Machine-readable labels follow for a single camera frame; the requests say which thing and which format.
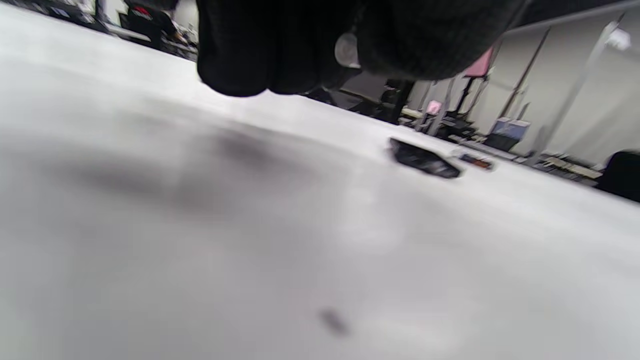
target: white table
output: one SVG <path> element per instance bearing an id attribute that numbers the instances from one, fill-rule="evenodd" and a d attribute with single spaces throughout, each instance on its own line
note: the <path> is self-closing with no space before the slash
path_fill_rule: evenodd
<path id="1" fill-rule="evenodd" d="M 143 35 L 141 33 L 137 33 L 135 31 L 131 31 L 129 29 L 125 29 L 125 28 L 120 27 L 120 26 L 106 24 L 106 27 L 107 27 L 107 29 L 109 29 L 109 31 L 112 34 L 116 35 L 117 37 L 137 38 L 137 39 L 144 40 L 144 41 L 151 41 L 151 39 L 146 35 Z"/>
<path id="2" fill-rule="evenodd" d="M 636 204 L 3 4 L 0 79 L 0 359 L 640 358 Z"/>

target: white wall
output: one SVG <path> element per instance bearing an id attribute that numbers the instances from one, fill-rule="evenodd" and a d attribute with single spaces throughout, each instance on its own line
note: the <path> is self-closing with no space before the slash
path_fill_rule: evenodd
<path id="1" fill-rule="evenodd" d="M 174 21 L 178 24 L 188 28 L 189 25 L 193 25 L 193 28 L 198 30 L 198 6 L 195 0 L 180 0 L 178 7 L 175 9 Z"/>
<path id="2" fill-rule="evenodd" d="M 529 91 L 524 103 L 531 105 L 524 120 L 531 123 L 531 128 L 515 151 L 531 150 L 540 128 L 550 124 L 557 113 L 600 32 L 620 15 L 610 13 L 551 29 L 527 80 Z M 636 40 L 634 49 L 640 54 L 640 10 L 628 10 L 621 28 Z M 492 82 L 515 85 L 544 31 L 507 36 L 493 64 Z M 635 121 L 640 122 L 639 80 L 640 56 L 631 60 L 607 50 L 548 149 L 603 163 L 618 150 L 640 147 L 640 123 Z M 491 85 L 487 88 L 481 106 L 472 114 L 481 132 L 489 132 L 508 96 L 507 90 Z"/>
<path id="3" fill-rule="evenodd" d="M 120 23 L 118 13 L 127 13 L 127 5 L 122 0 L 105 0 L 104 1 L 104 14 L 114 24 Z"/>

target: chair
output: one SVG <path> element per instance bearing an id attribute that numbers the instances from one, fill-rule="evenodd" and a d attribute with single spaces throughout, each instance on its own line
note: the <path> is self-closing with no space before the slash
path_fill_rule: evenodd
<path id="1" fill-rule="evenodd" d="M 640 202 L 640 152 L 624 150 L 613 154 L 595 188 Z"/>
<path id="2" fill-rule="evenodd" d="M 129 30 L 129 18 L 127 14 L 118 13 L 118 18 L 120 19 L 120 27 Z"/>

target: equipment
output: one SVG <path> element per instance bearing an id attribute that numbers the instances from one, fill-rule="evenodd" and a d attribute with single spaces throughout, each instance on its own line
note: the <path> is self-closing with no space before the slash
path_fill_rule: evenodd
<path id="1" fill-rule="evenodd" d="M 453 179 L 459 177 L 462 171 L 444 160 L 435 152 L 391 138 L 391 149 L 400 164 L 416 168 L 427 174 Z"/>
<path id="2" fill-rule="evenodd" d="M 498 119 L 491 129 L 491 133 L 486 137 L 484 144 L 494 149 L 509 152 L 518 142 L 522 141 L 530 125 L 526 121 L 511 120 L 506 117 Z"/>

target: gloved hand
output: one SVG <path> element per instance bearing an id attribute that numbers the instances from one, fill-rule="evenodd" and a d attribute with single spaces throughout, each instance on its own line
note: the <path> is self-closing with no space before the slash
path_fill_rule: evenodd
<path id="1" fill-rule="evenodd" d="M 445 79 L 476 61 L 525 0 L 196 0 L 198 73 L 231 96 L 339 88 L 360 70 L 334 50 L 357 37 L 362 70 L 392 79 Z"/>

